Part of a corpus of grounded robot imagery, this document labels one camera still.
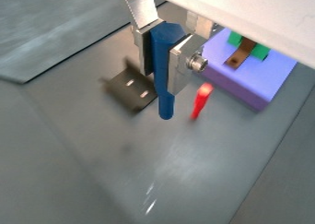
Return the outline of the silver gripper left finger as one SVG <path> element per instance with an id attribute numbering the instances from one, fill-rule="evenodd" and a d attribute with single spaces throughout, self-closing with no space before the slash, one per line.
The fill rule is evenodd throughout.
<path id="1" fill-rule="evenodd" d="M 131 12 L 134 44 L 139 48 L 141 71 L 153 73 L 153 53 L 150 31 L 165 21 L 158 16 L 154 0 L 125 0 Z"/>

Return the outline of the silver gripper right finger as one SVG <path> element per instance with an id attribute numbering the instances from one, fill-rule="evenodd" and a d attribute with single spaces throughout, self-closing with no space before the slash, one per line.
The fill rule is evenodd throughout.
<path id="1" fill-rule="evenodd" d="M 169 53 L 167 91 L 173 95 L 177 95 L 186 87 L 193 72 L 202 72 L 209 63 L 202 53 L 204 46 L 213 36 L 214 22 L 189 11 L 186 26 L 190 33 Z"/>

